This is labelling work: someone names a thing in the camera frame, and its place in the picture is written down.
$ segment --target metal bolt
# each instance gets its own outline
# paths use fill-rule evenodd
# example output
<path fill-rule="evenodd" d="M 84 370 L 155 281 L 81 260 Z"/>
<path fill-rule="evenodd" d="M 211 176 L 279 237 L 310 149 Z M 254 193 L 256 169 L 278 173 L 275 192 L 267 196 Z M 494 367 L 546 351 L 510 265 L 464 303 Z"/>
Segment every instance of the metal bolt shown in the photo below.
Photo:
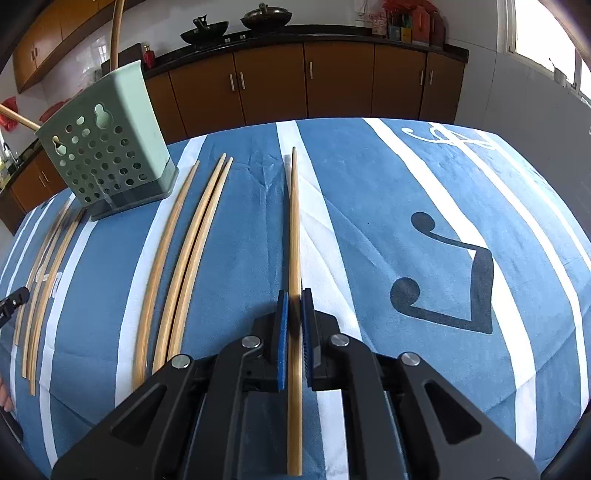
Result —
<path fill-rule="evenodd" d="M 416 367 L 419 363 L 421 363 L 421 358 L 412 352 L 404 352 L 400 356 L 400 360 L 404 365 L 408 365 L 409 367 Z"/>
<path fill-rule="evenodd" d="M 174 368 L 187 368 L 191 364 L 191 359 L 187 355 L 177 355 L 172 360 Z"/>
<path fill-rule="evenodd" d="M 349 337 L 342 333 L 335 333 L 330 336 L 330 343 L 334 346 L 347 346 L 349 344 Z"/>
<path fill-rule="evenodd" d="M 242 339 L 242 346 L 244 348 L 256 348 L 261 344 L 261 339 L 254 335 L 249 335 Z"/>

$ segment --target black musical note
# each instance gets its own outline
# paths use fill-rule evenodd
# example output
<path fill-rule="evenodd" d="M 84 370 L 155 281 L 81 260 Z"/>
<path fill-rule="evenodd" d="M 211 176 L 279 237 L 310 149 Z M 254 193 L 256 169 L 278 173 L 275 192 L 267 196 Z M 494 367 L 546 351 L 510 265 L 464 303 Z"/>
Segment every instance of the black musical note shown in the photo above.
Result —
<path fill-rule="evenodd" d="M 413 306 L 421 294 L 421 289 L 417 282 L 408 277 L 399 278 L 392 285 L 390 290 L 392 306 L 410 317 L 490 335 L 492 333 L 492 280 L 495 273 L 491 251 L 433 233 L 435 220 L 428 213 L 414 213 L 411 222 L 416 230 L 438 242 L 476 252 L 470 275 L 470 320 Z"/>

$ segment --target table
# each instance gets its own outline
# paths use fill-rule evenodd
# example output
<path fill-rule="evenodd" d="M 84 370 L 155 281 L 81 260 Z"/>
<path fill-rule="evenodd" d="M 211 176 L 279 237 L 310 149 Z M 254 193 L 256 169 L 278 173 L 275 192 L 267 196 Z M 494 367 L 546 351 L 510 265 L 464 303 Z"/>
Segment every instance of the table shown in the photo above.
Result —
<path fill-rule="evenodd" d="M 552 460 L 589 400 L 589 240 L 548 183 L 498 136 L 352 118 L 244 127 L 170 145 L 180 169 L 171 197 L 98 222 L 83 219 L 46 311 L 36 397 L 20 376 L 14 321 L 0 332 L 0 372 L 10 378 L 24 448 L 43 472 L 131 392 L 150 266 L 197 159 L 155 318 L 224 152 L 235 161 L 204 249 L 183 352 L 217 353 L 273 310 L 287 286 L 293 146 L 302 281 L 316 309 L 379 353 L 417 352 L 540 470 Z M 25 284 L 70 195 L 66 190 L 27 216 L 2 267 L 0 296 Z M 245 478 L 283 478 L 280 398 L 253 394 L 246 421 Z M 304 388 L 304 478 L 348 478 L 338 392 Z"/>

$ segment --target utensil holder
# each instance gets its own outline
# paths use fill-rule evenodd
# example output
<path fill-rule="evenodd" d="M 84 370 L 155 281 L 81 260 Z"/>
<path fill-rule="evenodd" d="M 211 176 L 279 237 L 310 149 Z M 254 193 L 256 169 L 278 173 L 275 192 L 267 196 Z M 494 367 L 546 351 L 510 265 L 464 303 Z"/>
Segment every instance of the utensil holder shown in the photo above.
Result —
<path fill-rule="evenodd" d="M 162 138 L 140 61 L 76 95 L 36 134 L 92 220 L 172 192 L 178 169 Z"/>

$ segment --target finger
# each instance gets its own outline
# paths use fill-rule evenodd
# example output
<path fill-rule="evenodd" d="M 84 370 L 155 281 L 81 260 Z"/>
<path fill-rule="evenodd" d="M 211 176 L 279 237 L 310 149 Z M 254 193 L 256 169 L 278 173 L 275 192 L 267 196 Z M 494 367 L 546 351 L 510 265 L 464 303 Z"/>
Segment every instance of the finger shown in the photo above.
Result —
<path fill-rule="evenodd" d="M 12 399 L 10 397 L 8 397 L 6 399 L 6 403 L 4 404 L 4 410 L 5 411 L 12 411 L 13 408 L 14 408 L 14 403 L 12 403 Z"/>
<path fill-rule="evenodd" d="M 8 398 L 8 391 L 6 385 L 0 385 L 0 407 L 3 407 Z"/>

